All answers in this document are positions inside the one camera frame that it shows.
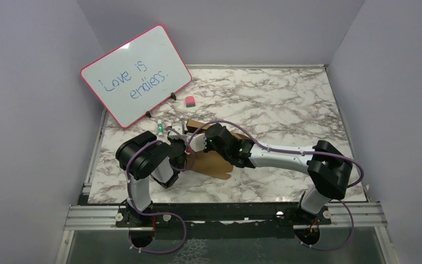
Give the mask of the brown cardboard box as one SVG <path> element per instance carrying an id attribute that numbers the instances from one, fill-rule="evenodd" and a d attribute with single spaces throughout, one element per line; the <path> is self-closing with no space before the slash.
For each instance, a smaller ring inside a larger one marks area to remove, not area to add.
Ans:
<path id="1" fill-rule="evenodd" d="M 186 128 L 189 133 L 192 133 L 196 131 L 197 128 L 199 128 L 204 123 L 189 119 L 186 123 Z M 204 131 L 209 127 L 210 125 L 205 126 L 202 130 L 198 132 L 198 135 L 193 138 L 199 137 L 201 134 L 204 134 Z M 248 136 L 231 132 L 231 134 L 238 139 L 249 139 Z M 191 155 L 187 157 L 187 167 L 191 164 L 191 162 L 194 160 L 194 164 L 191 167 L 191 171 L 202 173 L 204 175 L 222 179 L 222 180 L 228 180 L 231 178 L 231 172 L 234 169 L 234 166 L 231 165 L 228 161 L 224 160 L 217 152 L 215 151 L 209 151 L 207 153 L 203 151 L 195 152 L 195 158 L 193 159 Z"/>

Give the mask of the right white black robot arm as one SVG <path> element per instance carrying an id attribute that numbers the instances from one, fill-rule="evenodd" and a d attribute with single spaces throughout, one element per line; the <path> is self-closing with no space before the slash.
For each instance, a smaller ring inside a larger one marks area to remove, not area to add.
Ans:
<path id="1" fill-rule="evenodd" d="M 331 200 L 343 200 L 353 164 L 325 140 L 314 146 L 263 145 L 253 139 L 239 139 L 225 126 L 214 124 L 205 131 L 206 148 L 239 168 L 271 167 L 308 175 L 313 187 L 306 191 L 295 209 L 296 219 L 308 224 Z"/>

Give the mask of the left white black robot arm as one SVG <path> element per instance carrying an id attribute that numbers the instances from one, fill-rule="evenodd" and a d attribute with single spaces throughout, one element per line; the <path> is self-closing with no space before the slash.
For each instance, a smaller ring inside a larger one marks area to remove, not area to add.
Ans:
<path id="1" fill-rule="evenodd" d="M 166 143 L 150 131 L 133 137 L 117 149 L 115 158 L 127 180 L 129 216 L 136 225 L 147 224 L 153 215 L 150 177 L 165 189 L 171 187 L 186 167 L 185 150 L 183 140 L 172 139 Z"/>

